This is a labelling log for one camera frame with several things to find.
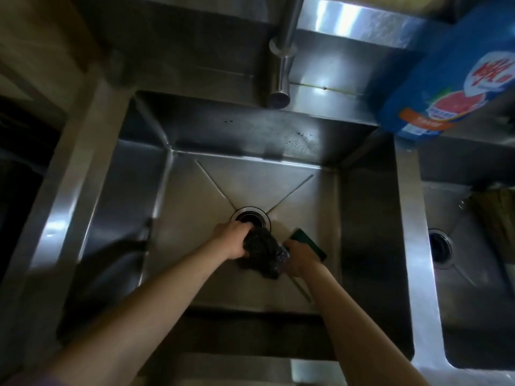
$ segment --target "forearm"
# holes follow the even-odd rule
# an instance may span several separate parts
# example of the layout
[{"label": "forearm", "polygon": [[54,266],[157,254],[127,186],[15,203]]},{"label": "forearm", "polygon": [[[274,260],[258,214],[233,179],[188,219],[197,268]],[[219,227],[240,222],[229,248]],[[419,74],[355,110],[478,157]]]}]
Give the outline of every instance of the forearm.
[{"label": "forearm", "polygon": [[49,372],[69,386],[129,384],[225,260],[217,253],[210,241],[141,286],[63,350]]},{"label": "forearm", "polygon": [[301,276],[324,319],[349,385],[428,385],[324,265],[314,263]]}]

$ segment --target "pink fruit picture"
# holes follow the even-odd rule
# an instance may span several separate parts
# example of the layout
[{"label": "pink fruit picture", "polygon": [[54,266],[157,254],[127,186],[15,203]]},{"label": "pink fruit picture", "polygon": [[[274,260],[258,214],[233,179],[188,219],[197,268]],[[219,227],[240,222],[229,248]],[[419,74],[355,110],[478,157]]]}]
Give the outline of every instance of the pink fruit picture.
[{"label": "pink fruit picture", "polygon": [[459,90],[436,100],[428,112],[432,118],[449,119],[476,110],[485,103],[485,98],[485,94],[465,96],[465,92]]}]

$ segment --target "drain hole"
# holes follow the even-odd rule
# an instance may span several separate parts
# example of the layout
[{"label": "drain hole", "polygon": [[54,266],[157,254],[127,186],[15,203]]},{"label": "drain hole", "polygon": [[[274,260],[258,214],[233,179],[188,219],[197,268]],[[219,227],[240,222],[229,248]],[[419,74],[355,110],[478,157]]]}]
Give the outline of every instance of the drain hole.
[{"label": "drain hole", "polygon": [[255,227],[265,227],[265,220],[254,211],[246,211],[236,217],[240,222],[251,222]]},{"label": "drain hole", "polygon": [[429,230],[429,244],[434,263],[443,265],[451,260],[452,243],[444,232],[438,229]]}]

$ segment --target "sink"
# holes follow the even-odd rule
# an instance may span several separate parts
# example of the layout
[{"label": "sink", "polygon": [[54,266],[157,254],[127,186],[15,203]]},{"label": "sink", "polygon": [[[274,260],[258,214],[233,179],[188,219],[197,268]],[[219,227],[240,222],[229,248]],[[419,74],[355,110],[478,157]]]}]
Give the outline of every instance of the sink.
[{"label": "sink", "polygon": [[[346,169],[342,160],[374,127],[155,92],[137,97],[76,268],[62,341],[208,239],[216,223],[252,207],[279,241],[302,228],[334,277],[413,357],[393,138]],[[149,118],[170,148],[146,127]],[[335,360],[316,307],[291,279],[264,279],[234,261],[209,278],[163,351]]]},{"label": "sink", "polygon": [[418,150],[447,360],[513,370],[515,298],[467,197],[472,187],[513,185],[515,150],[451,137]]}]

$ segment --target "person's left hand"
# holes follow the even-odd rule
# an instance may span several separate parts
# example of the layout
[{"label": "person's left hand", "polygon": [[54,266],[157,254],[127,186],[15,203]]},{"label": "person's left hand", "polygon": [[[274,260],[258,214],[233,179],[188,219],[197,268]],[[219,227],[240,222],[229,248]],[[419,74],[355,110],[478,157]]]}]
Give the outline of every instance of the person's left hand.
[{"label": "person's left hand", "polygon": [[250,222],[232,221],[219,223],[213,229],[211,241],[220,247],[228,259],[237,259],[245,254],[243,240],[253,225]]}]

